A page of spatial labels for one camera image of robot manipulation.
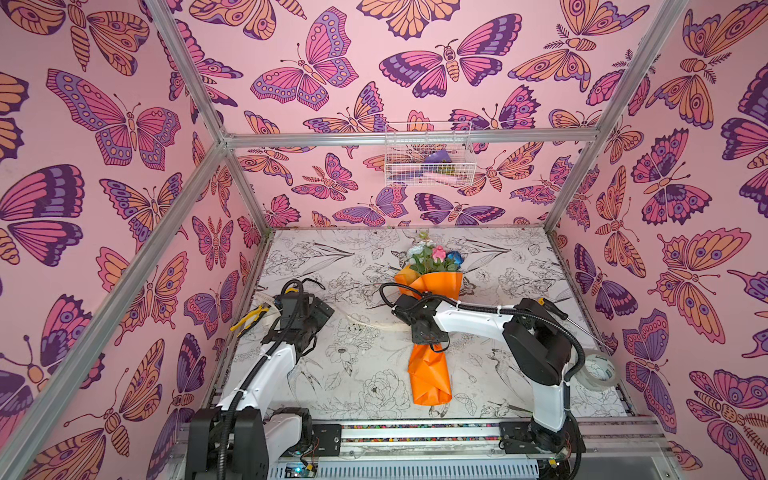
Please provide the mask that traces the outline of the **white ribbon bundle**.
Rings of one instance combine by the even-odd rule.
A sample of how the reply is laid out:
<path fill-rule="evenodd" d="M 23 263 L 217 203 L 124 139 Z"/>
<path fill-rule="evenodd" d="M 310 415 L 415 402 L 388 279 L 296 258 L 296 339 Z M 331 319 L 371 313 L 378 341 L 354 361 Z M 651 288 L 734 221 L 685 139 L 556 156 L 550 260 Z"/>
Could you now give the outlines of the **white ribbon bundle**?
<path fill-rule="evenodd" d="M 275 303 L 270 303 L 267 301 L 262 303 L 267 304 L 270 307 L 270 310 L 265 314 L 264 319 L 272 319 L 274 324 L 280 316 L 278 308 L 276 307 Z M 402 323 L 373 323 L 368 317 L 365 317 L 364 315 L 347 315 L 341 310 L 335 310 L 335 313 L 326 323 L 326 325 L 327 324 L 330 324 L 332 327 L 338 327 L 340 337 L 352 337 L 355 335 L 360 336 L 363 334 L 376 335 L 378 331 L 390 332 L 406 330 L 406 326 Z"/>

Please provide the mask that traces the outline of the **white fake flower stem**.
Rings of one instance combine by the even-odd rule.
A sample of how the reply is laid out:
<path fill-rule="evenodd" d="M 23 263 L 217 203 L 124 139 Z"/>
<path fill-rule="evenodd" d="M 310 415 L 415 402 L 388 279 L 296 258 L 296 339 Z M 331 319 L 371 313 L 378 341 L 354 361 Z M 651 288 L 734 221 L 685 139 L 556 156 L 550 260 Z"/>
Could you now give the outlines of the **white fake flower stem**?
<path fill-rule="evenodd" d="M 414 243 L 406 251 L 407 264 L 410 269 L 421 275 L 436 273 L 431 271 L 430 254 L 432 248 L 437 245 L 440 244 L 431 238 L 428 230 L 419 231 Z"/>

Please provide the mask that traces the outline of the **orange wrapping paper sheet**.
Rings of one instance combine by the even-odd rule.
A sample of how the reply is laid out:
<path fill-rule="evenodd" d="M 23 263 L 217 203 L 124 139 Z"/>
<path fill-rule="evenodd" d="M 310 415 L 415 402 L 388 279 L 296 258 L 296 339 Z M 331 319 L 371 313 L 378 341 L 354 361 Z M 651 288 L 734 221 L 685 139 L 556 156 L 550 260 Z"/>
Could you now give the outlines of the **orange wrapping paper sheet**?
<path fill-rule="evenodd" d="M 394 280 L 400 292 L 395 301 L 394 315 L 411 328 L 414 344 L 408 362 L 413 403 L 421 406 L 448 404 L 453 398 L 444 353 L 449 337 L 433 319 L 440 301 L 430 299 L 412 310 L 407 310 L 407 307 L 415 305 L 427 293 L 457 300 L 463 274 L 448 271 L 422 275 L 406 266 L 395 275 Z"/>

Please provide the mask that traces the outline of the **pink fake rose stem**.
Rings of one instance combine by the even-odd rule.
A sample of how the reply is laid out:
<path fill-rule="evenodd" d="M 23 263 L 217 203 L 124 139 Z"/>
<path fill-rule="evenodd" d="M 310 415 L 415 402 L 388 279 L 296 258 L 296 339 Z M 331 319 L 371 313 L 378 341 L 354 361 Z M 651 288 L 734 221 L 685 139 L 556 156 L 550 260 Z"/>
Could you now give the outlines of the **pink fake rose stem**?
<path fill-rule="evenodd" d="M 447 265 L 447 252 L 442 246 L 437 245 L 431 250 L 430 260 L 432 272 L 444 271 Z"/>

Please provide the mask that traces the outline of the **blue fake flower stem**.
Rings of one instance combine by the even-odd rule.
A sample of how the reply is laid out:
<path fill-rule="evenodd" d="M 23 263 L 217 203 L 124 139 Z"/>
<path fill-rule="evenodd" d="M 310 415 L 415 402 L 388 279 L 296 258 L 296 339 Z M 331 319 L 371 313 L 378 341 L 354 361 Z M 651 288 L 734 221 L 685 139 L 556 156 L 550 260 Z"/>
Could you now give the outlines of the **blue fake flower stem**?
<path fill-rule="evenodd" d="M 457 269 L 459 269 L 464 262 L 462 254 L 458 251 L 449 251 L 446 254 L 446 260 L 450 260 Z"/>

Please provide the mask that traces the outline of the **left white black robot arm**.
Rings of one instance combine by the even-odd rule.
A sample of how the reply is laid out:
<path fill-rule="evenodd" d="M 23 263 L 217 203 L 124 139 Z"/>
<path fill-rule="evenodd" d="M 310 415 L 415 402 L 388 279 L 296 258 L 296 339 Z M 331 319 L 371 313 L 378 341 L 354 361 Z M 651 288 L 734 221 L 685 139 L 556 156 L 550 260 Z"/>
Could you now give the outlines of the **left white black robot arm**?
<path fill-rule="evenodd" d="M 311 456 L 320 439 L 308 409 L 269 413 L 278 383 L 316 346 L 334 309 L 300 291 L 276 297 L 279 317 L 262 341 L 260 357 L 235 388 L 211 408 L 191 417 L 185 456 L 186 479 L 265 479 L 284 455 L 314 470 Z"/>

